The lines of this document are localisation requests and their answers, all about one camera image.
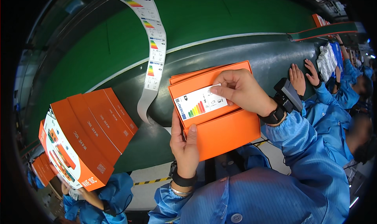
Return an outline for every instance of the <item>jacket button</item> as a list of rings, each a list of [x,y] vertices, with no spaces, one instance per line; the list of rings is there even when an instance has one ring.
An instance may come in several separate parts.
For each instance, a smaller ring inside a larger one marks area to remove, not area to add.
[[[239,213],[233,214],[233,215],[230,217],[230,220],[231,220],[233,223],[238,223],[238,222],[242,221],[242,215],[239,214]]]

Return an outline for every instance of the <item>qr code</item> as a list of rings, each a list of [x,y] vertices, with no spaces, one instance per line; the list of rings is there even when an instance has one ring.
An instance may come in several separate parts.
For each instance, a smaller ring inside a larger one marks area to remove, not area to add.
[[[97,169],[103,174],[106,170],[106,168],[100,163],[97,167]]]

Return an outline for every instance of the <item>stack of orange boxes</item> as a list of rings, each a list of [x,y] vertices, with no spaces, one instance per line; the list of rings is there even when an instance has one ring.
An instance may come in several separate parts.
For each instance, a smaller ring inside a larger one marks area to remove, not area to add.
[[[185,111],[179,104],[182,103],[181,99],[188,100],[186,95],[189,93],[211,86],[222,71],[238,69],[246,69],[252,73],[249,61],[243,61],[175,75],[169,80],[171,84],[168,87],[169,92],[175,103],[175,109],[180,115],[184,135],[187,136],[191,124],[195,123],[198,127],[200,161],[236,149],[261,136],[261,126],[257,114],[245,111],[236,104],[225,105],[207,112],[206,109],[211,108],[210,102],[203,105],[203,102],[199,101],[197,105],[193,105],[194,116],[192,116],[192,111]],[[210,94],[210,92],[203,93],[203,99]]]
[[[106,185],[138,128],[111,88],[78,94],[50,105],[40,141],[50,161],[73,187]]]
[[[38,156],[31,164],[34,173],[39,178],[41,183],[46,187],[55,174],[50,168],[50,162],[45,153]]]

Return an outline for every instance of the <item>yellow black hazard stripe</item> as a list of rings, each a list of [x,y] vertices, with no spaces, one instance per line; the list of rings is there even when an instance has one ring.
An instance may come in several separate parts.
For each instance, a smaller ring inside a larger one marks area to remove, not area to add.
[[[136,183],[134,183],[134,186],[143,185],[143,184],[149,184],[149,183],[155,183],[155,182],[159,182],[159,181],[166,181],[166,180],[169,180],[169,179],[172,179],[172,177],[164,177],[164,178],[160,178],[160,179],[156,179],[156,180],[151,180],[151,181],[136,182]]]

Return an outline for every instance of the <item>silver bracelet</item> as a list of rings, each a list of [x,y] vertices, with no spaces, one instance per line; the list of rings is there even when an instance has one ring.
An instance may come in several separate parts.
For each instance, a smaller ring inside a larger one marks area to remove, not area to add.
[[[172,188],[172,182],[170,182],[170,188],[172,189],[172,191],[173,191],[174,193],[177,193],[177,194],[180,194],[180,195],[189,195],[189,194],[192,193],[192,191],[190,191],[190,192],[180,192],[180,191],[178,191],[178,190]]]

